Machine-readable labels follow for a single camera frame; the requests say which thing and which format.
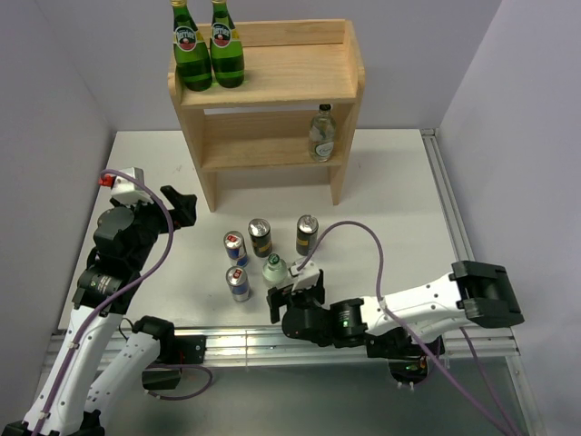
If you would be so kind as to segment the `clear Chang soda bottle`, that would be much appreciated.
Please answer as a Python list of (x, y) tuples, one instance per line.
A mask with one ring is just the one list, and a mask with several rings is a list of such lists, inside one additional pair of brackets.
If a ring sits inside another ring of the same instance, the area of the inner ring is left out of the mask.
[(336, 121), (331, 109), (330, 104), (320, 104), (319, 111), (310, 121), (309, 152), (315, 162), (327, 162), (334, 149)]
[(269, 287), (276, 287), (287, 280), (287, 263), (277, 254), (271, 253), (262, 268), (262, 277)]

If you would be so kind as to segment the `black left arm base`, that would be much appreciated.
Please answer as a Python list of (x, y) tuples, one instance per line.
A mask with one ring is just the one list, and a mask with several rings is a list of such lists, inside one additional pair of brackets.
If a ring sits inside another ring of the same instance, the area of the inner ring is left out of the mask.
[(202, 364), (206, 351), (205, 335), (175, 336), (161, 341), (160, 355), (156, 363)]

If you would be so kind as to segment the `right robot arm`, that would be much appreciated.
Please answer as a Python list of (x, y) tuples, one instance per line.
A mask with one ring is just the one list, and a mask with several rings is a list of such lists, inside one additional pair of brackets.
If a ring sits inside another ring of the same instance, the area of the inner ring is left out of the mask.
[(320, 347), (363, 346), (370, 358), (415, 360), (445, 350), (442, 336), (470, 324), (485, 329), (523, 323), (505, 267), (461, 261), (434, 282), (405, 291), (325, 303), (324, 273), (314, 263), (291, 268), (290, 284), (267, 293), (271, 322), (285, 336)]

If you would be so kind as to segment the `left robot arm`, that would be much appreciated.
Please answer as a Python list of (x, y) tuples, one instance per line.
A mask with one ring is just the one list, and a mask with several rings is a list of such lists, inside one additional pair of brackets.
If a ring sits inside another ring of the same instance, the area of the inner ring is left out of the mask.
[(169, 212), (145, 199), (129, 205), (112, 199), (112, 208), (99, 216), (53, 368), (33, 407), (22, 420), (6, 425), (5, 435), (103, 435), (115, 406), (143, 371), (175, 355), (173, 324), (144, 316), (109, 366), (98, 370), (159, 235), (195, 224), (195, 195), (170, 185), (161, 192), (172, 205)]

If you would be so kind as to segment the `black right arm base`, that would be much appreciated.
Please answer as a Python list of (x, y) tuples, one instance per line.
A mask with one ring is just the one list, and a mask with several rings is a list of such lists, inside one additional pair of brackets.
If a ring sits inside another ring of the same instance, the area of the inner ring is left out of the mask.
[(397, 382), (417, 384), (429, 376), (428, 355), (403, 328), (380, 336), (366, 334), (365, 346), (369, 358), (388, 362), (389, 372)]

